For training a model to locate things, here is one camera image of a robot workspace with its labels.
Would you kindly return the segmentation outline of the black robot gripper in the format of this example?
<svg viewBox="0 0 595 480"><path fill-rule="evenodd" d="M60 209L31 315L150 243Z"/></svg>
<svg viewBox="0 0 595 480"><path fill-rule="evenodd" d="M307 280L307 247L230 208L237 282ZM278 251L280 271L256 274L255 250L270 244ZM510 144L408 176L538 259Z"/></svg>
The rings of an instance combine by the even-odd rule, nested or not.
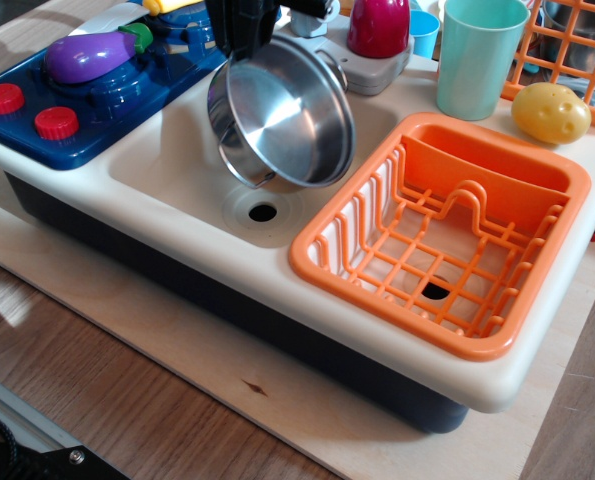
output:
<svg viewBox="0 0 595 480"><path fill-rule="evenodd" d="M327 0L207 0L218 49L236 60L250 59L270 42L280 7L324 18Z"/></svg>

